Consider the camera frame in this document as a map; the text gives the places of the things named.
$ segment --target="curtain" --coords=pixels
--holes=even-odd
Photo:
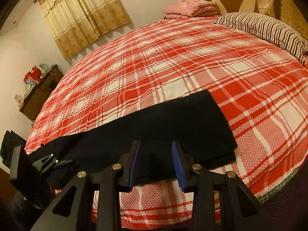
[[[130,22],[118,0],[38,1],[65,60],[102,34]]]
[[[308,40],[308,23],[292,0],[257,0],[259,13],[283,21]]]

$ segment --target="pink folded blanket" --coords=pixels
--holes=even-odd
[[[207,16],[213,16],[213,15],[220,15],[220,13],[218,11],[211,11],[211,12],[205,12],[202,14],[199,14],[196,17],[207,17]],[[178,14],[167,14],[166,15],[167,19],[185,19],[185,18],[191,18],[191,17],[187,17],[187,16],[182,16],[182,15],[178,15]]]
[[[217,4],[204,0],[182,0],[167,6],[163,13],[196,17],[208,11],[219,11]]]

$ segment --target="dresser drawer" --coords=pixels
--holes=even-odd
[[[31,121],[35,121],[41,109],[42,106],[39,106],[35,101],[30,99],[24,106],[22,113],[24,113]]]
[[[50,87],[50,84],[53,81],[54,81],[54,76],[49,75],[49,77],[40,86],[40,90],[43,91],[46,95],[50,95],[50,93],[52,92],[52,88]]]
[[[43,106],[43,104],[46,102],[48,96],[45,94],[41,89],[36,89],[33,95],[31,96],[31,99],[36,102],[37,105]]]

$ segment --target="metal rivet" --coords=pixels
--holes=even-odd
[[[200,169],[201,169],[201,165],[198,164],[198,163],[195,163],[195,164],[192,166],[192,168],[193,168],[194,170],[200,170]]]
[[[235,176],[236,176],[236,174],[233,171],[228,171],[227,172],[227,177],[234,178]]]
[[[119,163],[116,163],[116,164],[113,164],[112,165],[112,168],[114,169],[114,170],[117,170],[117,169],[120,169],[122,166],[121,166],[121,164],[119,164]]]
[[[87,175],[87,173],[86,173],[85,171],[80,171],[80,172],[77,174],[77,176],[78,176],[79,178],[84,178],[86,175]]]

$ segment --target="striped pillow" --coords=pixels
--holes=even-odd
[[[288,51],[301,64],[305,62],[303,53],[307,52],[307,41],[282,21],[259,13],[233,12],[214,23],[251,33]]]

